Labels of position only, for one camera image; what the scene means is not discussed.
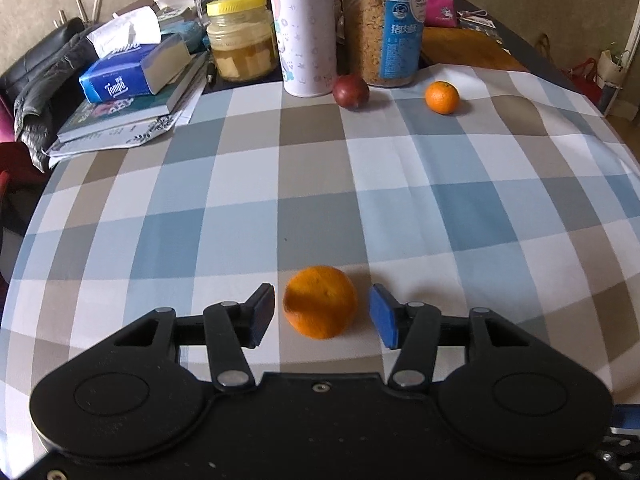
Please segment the orange mandarin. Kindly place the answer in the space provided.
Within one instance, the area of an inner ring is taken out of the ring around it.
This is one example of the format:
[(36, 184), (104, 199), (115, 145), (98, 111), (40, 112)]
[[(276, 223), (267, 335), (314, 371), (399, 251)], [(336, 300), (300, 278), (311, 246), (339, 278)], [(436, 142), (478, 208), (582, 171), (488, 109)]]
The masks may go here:
[(288, 281), (282, 308), (297, 333), (315, 340), (330, 339), (345, 333), (355, 321), (358, 292), (343, 271), (311, 266)]

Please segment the checkered tablecloth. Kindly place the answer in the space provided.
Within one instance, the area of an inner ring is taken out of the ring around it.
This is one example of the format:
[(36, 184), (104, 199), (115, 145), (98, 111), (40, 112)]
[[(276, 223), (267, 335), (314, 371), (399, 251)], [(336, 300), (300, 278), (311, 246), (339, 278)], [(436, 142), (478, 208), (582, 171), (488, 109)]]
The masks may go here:
[[(439, 80), (450, 115), (424, 100)], [(42, 455), (28, 404), (51, 370), (154, 308), (199, 314), (307, 266), (360, 295), (495, 310), (639, 399), (639, 167), (584, 96), (437, 65), (352, 112), (270, 82), (55, 168), (2, 318), (2, 470)]]

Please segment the far small mandarin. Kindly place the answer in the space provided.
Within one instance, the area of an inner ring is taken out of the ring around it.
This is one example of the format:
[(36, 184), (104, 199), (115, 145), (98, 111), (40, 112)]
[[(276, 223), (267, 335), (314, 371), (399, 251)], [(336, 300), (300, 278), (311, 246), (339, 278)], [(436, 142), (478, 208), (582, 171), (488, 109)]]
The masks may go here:
[(441, 115), (454, 113), (460, 103), (457, 88), (448, 81), (434, 81), (424, 92), (424, 100), (430, 110)]

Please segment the stack of books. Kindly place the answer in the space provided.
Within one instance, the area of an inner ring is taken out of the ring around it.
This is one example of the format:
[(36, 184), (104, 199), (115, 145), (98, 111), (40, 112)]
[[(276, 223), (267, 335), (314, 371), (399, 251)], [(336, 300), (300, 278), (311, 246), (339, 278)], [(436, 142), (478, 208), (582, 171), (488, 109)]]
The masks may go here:
[(206, 83), (207, 55), (192, 58), (156, 96), (135, 96), (109, 103), (82, 102), (44, 152), (50, 159), (118, 148), (135, 148), (168, 132), (194, 103)]

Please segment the far dark plum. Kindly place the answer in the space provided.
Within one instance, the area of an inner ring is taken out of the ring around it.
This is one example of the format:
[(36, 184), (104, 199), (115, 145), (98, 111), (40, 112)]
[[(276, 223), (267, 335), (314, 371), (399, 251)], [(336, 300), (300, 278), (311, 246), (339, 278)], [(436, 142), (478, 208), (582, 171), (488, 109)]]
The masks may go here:
[(348, 110), (363, 107), (370, 100), (369, 86), (360, 76), (354, 74), (338, 76), (332, 94), (335, 103)]

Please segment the blue tissue pack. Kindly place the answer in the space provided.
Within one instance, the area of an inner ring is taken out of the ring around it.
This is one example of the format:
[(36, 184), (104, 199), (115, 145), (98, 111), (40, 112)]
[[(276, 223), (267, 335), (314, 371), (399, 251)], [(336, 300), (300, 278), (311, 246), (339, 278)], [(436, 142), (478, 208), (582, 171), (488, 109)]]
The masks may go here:
[(159, 44), (130, 44), (100, 58), (79, 77), (79, 83), (91, 103), (155, 96), (191, 60), (182, 38), (170, 35)]

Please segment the wooden cutting board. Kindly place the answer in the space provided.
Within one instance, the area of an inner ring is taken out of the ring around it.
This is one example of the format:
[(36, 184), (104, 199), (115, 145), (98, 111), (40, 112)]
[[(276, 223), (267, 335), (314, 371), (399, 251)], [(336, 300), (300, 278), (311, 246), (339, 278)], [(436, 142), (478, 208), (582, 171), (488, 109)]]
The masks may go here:
[(506, 52), (495, 39), (475, 30), (425, 27), (421, 54), (430, 64), (527, 72), (527, 68)]

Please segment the yellow lid honey jar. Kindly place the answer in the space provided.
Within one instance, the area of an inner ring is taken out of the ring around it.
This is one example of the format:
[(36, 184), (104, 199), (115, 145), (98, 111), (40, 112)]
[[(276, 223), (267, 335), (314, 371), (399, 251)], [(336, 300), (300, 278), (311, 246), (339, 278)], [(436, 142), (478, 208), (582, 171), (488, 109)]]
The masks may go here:
[(209, 49), (222, 79), (262, 79), (278, 64), (267, 0), (214, 0), (207, 5)]

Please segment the red shopping bag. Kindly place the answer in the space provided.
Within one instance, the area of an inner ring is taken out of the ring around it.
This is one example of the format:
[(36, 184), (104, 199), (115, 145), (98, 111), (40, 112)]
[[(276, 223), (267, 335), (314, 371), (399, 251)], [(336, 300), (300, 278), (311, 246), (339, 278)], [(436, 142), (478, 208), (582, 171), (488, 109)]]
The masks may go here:
[(574, 84), (577, 90), (586, 96), (589, 101), (598, 105), (602, 96), (602, 89), (597, 84), (598, 63), (595, 58), (587, 58), (569, 70), (563, 70), (563, 74)]

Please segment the pink pouch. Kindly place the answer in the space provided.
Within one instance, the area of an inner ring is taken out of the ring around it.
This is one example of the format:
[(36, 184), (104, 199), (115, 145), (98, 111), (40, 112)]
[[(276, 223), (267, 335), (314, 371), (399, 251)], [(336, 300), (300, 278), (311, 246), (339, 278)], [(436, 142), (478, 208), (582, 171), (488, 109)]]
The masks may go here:
[(456, 28), (458, 16), (454, 0), (426, 0), (424, 25), (427, 27)]

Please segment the white paper bag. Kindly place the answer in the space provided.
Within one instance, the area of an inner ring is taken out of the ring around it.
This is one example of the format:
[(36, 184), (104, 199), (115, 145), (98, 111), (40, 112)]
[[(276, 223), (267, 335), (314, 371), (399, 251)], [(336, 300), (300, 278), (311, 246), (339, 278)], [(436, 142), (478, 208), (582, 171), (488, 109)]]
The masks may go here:
[(613, 46), (601, 51), (597, 65), (597, 85), (601, 90), (598, 109), (605, 115), (626, 77), (628, 51), (616, 51)]

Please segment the glass cereal jar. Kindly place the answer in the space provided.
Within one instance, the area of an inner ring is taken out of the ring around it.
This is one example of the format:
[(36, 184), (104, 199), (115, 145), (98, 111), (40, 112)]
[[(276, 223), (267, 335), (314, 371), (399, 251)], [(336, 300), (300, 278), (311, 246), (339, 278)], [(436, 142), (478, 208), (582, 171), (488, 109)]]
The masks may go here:
[(349, 71), (375, 87), (403, 87), (419, 67), (427, 0), (344, 0)]

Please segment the black leather sofa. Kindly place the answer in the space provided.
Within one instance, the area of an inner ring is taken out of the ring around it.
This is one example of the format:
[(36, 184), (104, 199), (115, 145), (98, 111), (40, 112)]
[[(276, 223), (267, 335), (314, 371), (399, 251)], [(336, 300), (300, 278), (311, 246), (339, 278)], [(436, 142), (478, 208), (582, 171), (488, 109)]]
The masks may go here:
[(80, 18), (71, 18), (49, 32), (1, 74), (1, 97), (10, 112), (13, 112), (14, 102), (30, 77), (35, 76), (49, 58), (84, 29), (85, 24)]

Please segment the white purple thermos bottle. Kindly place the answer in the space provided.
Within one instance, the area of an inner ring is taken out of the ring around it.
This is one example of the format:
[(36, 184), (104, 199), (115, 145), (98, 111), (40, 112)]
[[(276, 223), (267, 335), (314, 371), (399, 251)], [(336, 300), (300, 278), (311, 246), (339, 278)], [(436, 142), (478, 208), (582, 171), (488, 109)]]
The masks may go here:
[(324, 96), (336, 78), (334, 0), (271, 0), (284, 90)]

